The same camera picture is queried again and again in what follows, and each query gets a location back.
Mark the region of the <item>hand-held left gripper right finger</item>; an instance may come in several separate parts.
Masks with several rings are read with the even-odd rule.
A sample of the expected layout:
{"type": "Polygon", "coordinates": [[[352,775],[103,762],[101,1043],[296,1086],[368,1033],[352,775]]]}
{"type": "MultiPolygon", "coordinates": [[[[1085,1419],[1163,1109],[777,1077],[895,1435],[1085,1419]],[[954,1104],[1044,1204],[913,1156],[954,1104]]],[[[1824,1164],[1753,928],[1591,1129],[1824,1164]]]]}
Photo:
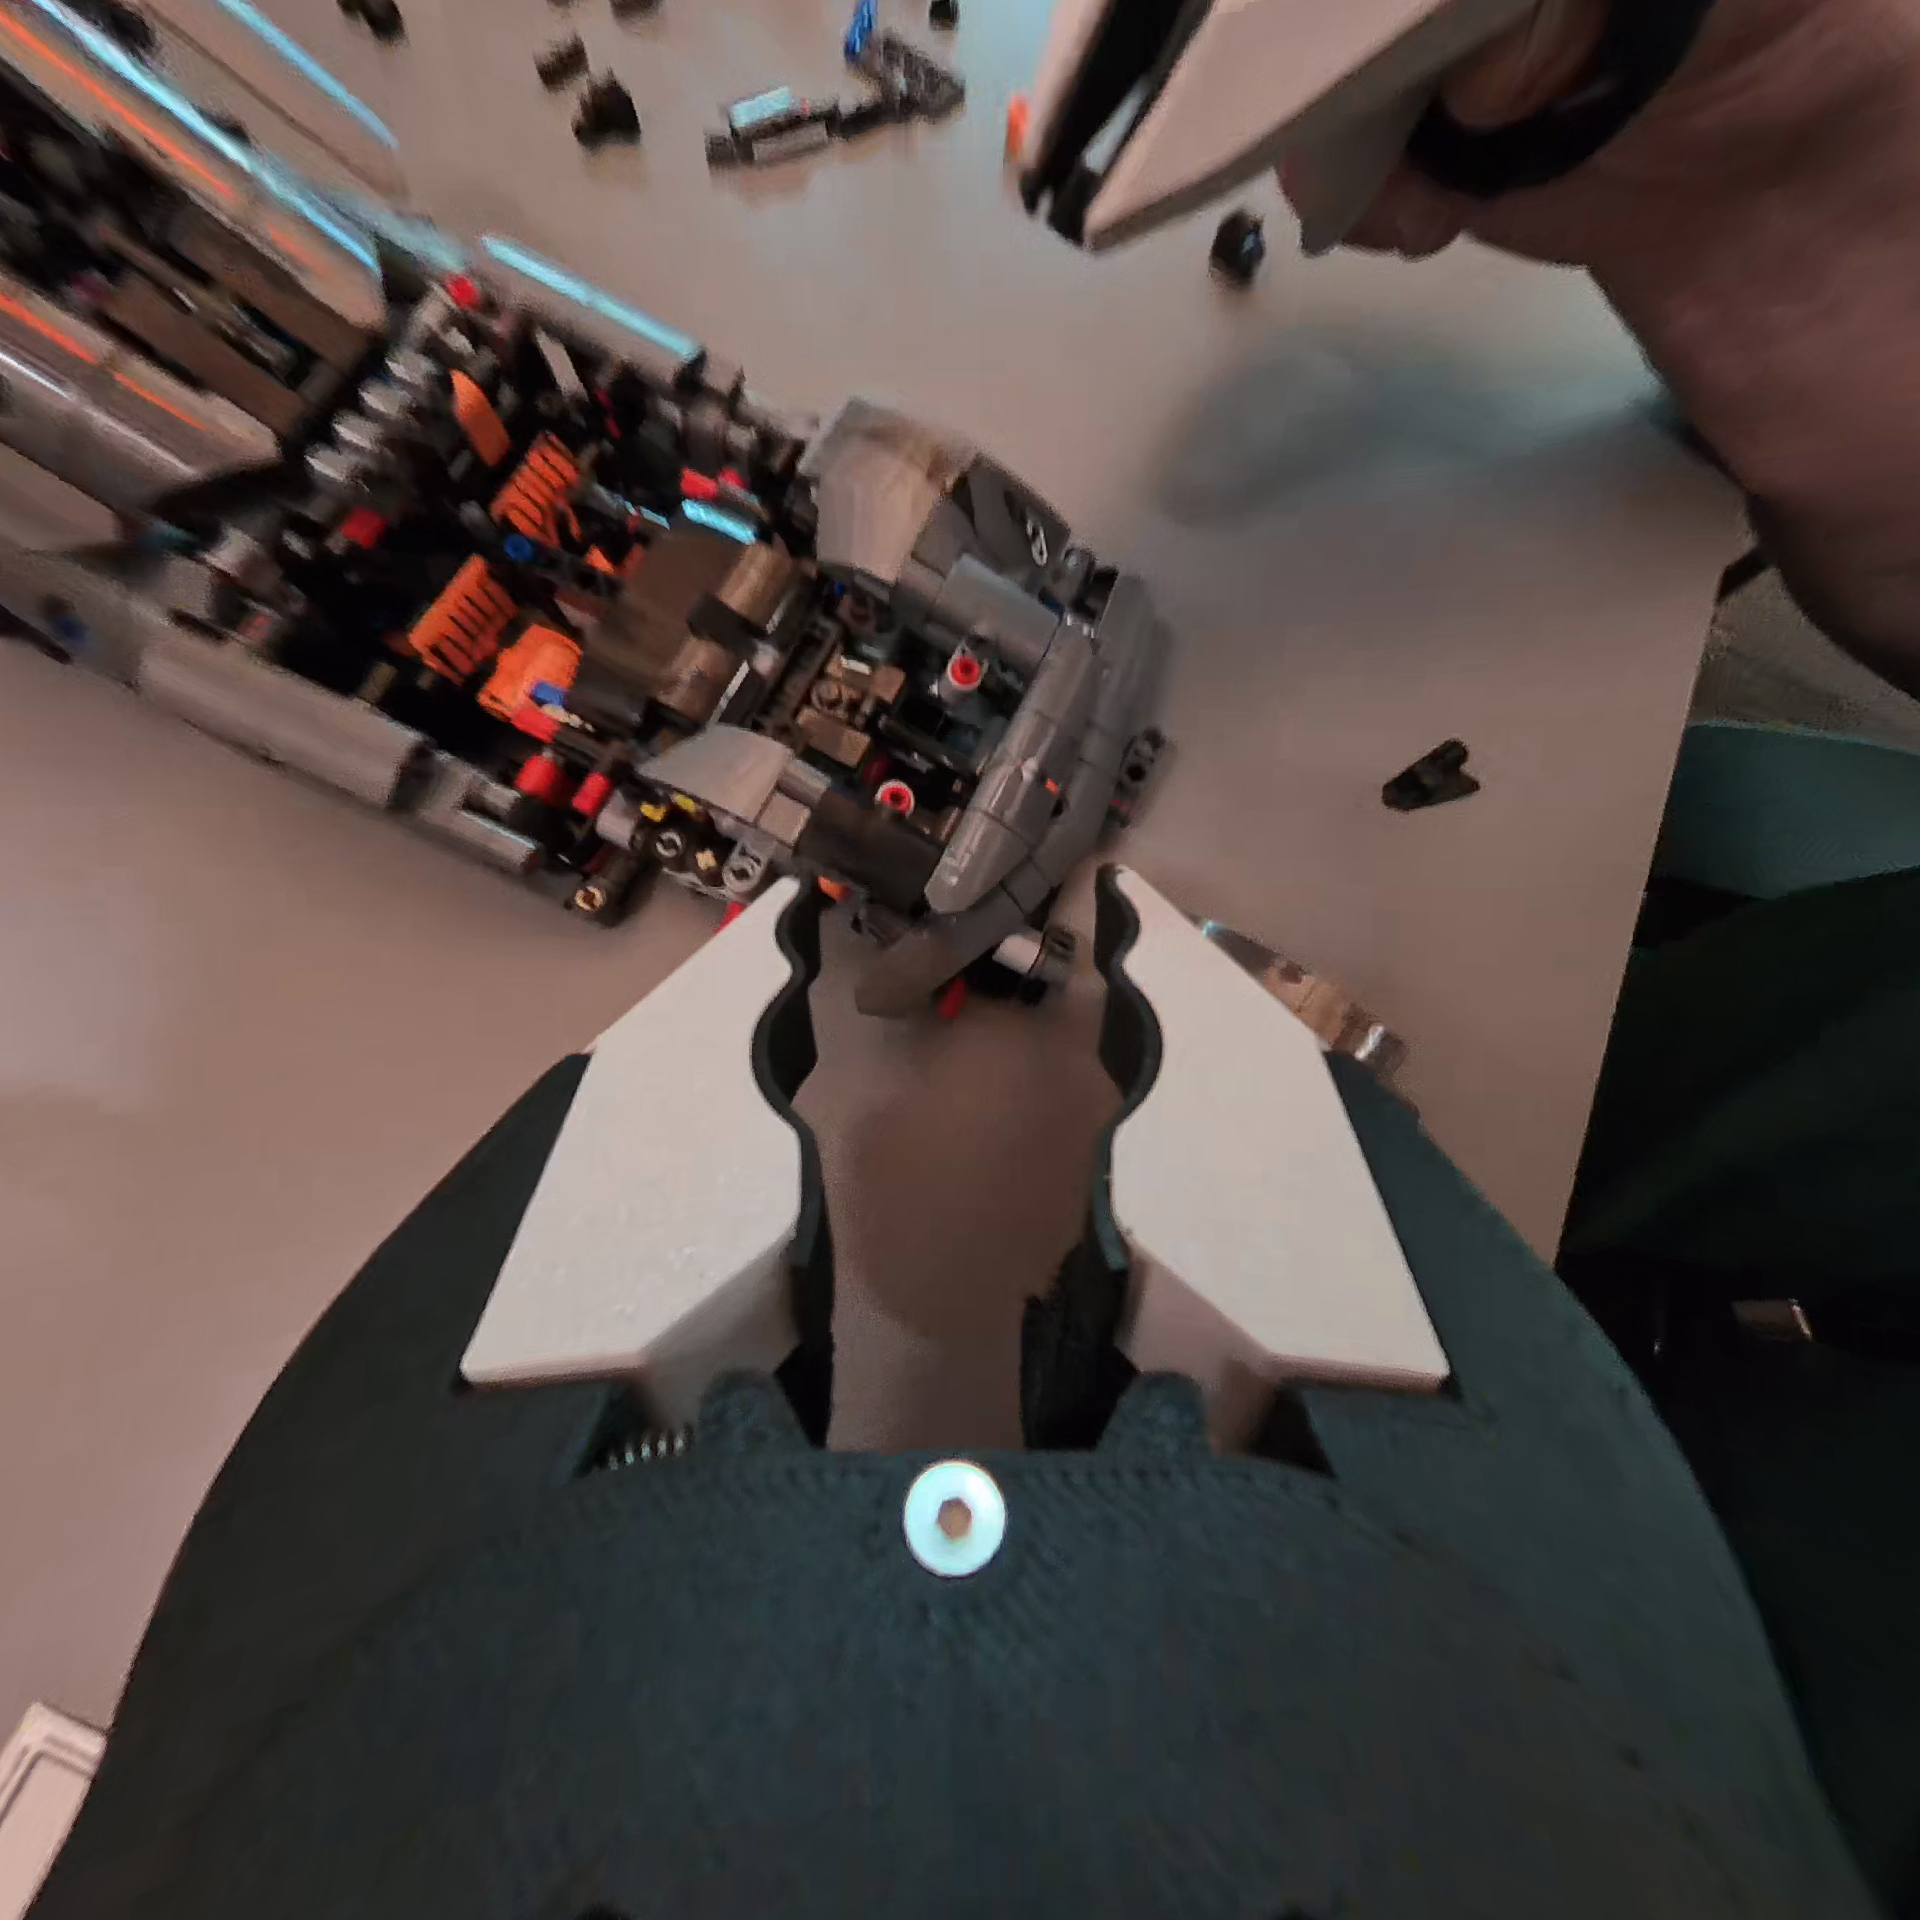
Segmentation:
{"type": "Polygon", "coordinates": [[[1447,1344],[1328,1043],[1129,867],[1094,876],[1100,1064],[1085,1232],[1023,1316],[1023,1442],[1094,1451],[1129,1383],[1189,1380],[1215,1455],[1307,1390],[1428,1405],[1447,1344]]]}

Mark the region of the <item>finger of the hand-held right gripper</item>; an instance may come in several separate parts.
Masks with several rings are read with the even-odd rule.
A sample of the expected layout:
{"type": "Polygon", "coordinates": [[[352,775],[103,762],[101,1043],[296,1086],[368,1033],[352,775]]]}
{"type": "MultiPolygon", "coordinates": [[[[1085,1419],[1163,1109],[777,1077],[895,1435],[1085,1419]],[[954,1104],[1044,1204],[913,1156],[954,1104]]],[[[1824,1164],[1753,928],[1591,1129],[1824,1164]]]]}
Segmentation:
{"type": "Polygon", "coordinates": [[[1456,65],[1513,36],[1534,5],[1199,5],[1205,23],[1151,132],[1153,154],[1115,154],[1133,103],[1088,148],[1049,205],[1085,250],[1133,241],[1260,173],[1301,163],[1302,241],[1337,248],[1405,158],[1408,134],[1456,65]]]}
{"type": "Polygon", "coordinates": [[[1091,139],[1107,132],[1121,103],[1133,103],[1133,116],[1115,154],[1163,148],[1163,132],[1151,127],[1199,23],[1199,5],[1052,8],[1026,132],[1019,134],[1019,202],[1026,211],[1061,202],[1070,176],[1085,169],[1091,139]]]}

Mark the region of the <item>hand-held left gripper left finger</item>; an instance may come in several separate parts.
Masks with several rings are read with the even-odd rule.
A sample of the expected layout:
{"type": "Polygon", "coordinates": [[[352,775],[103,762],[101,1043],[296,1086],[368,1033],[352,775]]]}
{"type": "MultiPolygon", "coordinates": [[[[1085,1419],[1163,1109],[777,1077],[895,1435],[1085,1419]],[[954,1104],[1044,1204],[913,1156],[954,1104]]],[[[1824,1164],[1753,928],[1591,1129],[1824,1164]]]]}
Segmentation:
{"type": "Polygon", "coordinates": [[[589,1043],[462,1380],[621,1380],[666,1426],[768,1371],[834,1419],[834,1228],[796,1109],[824,896],[779,880],[589,1043]]]}

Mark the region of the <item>grey lego car model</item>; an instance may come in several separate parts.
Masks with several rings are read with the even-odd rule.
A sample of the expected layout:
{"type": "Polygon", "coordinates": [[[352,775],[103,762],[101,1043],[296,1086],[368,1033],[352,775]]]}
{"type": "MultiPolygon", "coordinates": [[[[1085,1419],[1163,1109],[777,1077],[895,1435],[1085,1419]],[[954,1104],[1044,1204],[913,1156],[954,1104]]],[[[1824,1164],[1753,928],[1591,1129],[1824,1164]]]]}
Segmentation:
{"type": "Polygon", "coordinates": [[[589,925],[800,876],[859,1010],[1039,1002],[1163,753],[1139,574],[899,409],[378,196],[180,5],[4,5],[4,635],[589,925]]]}

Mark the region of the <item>person's right forearm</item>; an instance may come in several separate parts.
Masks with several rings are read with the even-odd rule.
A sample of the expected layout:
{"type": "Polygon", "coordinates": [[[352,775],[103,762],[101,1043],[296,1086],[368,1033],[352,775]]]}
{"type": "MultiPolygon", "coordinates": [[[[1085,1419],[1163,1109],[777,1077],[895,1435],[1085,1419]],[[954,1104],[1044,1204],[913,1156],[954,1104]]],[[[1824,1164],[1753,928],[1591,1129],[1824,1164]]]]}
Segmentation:
{"type": "Polygon", "coordinates": [[[1643,347],[1814,624],[1917,694],[1917,285],[1681,299],[1643,347]]]}

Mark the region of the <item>dark grey lego beam assembly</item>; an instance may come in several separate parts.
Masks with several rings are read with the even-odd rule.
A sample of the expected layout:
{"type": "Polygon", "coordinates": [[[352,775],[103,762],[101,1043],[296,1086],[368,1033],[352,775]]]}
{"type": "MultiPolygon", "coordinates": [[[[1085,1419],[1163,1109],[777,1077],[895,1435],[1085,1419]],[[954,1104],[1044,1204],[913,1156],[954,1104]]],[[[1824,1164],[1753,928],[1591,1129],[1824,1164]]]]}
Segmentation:
{"type": "Polygon", "coordinates": [[[968,103],[964,76],[895,32],[847,36],[843,65],[864,83],[859,96],[800,96],[784,83],[729,103],[705,134],[705,164],[768,169],[887,127],[942,125],[968,103]]]}

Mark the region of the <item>black angled lego piece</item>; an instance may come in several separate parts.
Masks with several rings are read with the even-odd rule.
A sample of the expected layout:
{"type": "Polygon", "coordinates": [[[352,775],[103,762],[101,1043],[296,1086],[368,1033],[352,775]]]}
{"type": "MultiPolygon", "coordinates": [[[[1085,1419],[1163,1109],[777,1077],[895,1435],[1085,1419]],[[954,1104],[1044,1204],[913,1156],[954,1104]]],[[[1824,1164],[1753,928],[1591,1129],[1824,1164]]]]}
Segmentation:
{"type": "Polygon", "coordinates": [[[1428,748],[1428,754],[1413,761],[1381,788],[1381,801],[1391,813],[1418,813],[1474,798],[1480,790],[1480,777],[1474,775],[1468,754],[1474,753],[1460,736],[1428,748]]]}

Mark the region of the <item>scattered black lego pieces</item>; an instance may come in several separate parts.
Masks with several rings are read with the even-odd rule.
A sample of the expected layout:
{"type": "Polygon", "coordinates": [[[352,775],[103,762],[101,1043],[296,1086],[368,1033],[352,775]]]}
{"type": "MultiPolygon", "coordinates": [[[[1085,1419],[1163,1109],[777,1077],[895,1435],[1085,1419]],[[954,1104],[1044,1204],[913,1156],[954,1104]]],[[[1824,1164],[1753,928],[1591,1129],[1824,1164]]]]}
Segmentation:
{"type": "Polygon", "coordinates": [[[583,36],[545,47],[538,55],[538,76],[545,91],[574,96],[570,134],[583,150],[639,141],[639,113],[629,83],[608,68],[593,74],[583,36]]]}

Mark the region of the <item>person's right hand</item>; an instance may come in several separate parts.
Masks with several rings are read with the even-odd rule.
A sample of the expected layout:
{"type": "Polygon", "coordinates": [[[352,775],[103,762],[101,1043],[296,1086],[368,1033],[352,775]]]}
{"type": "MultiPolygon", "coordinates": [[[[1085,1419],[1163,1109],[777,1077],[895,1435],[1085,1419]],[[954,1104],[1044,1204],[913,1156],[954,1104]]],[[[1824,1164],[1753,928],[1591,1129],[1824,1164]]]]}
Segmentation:
{"type": "Polygon", "coordinates": [[[1401,164],[1346,230],[1397,259],[1453,238],[1586,271],[1639,347],[1681,299],[1917,285],[1917,5],[1712,5],[1679,74],[1571,176],[1468,202],[1401,164]]]}

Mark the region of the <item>teal chair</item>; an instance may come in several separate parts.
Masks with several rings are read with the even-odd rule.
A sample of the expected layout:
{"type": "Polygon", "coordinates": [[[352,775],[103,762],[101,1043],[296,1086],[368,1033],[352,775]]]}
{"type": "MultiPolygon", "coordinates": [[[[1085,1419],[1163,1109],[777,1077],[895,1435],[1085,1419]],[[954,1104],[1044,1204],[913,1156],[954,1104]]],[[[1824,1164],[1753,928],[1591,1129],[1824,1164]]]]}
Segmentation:
{"type": "Polygon", "coordinates": [[[1692,722],[1654,880],[1740,897],[1917,872],[1917,748],[1796,726],[1692,722]]]}

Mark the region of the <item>white keyboard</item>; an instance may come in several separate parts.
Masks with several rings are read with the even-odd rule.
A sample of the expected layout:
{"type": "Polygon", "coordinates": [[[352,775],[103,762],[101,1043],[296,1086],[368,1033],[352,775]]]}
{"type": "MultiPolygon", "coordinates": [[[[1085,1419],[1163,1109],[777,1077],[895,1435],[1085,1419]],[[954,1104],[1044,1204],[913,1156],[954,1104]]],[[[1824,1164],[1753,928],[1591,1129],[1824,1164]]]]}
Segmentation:
{"type": "Polygon", "coordinates": [[[29,1917],[88,1795],[108,1734],[30,1705],[4,1743],[4,1917],[29,1917]]]}

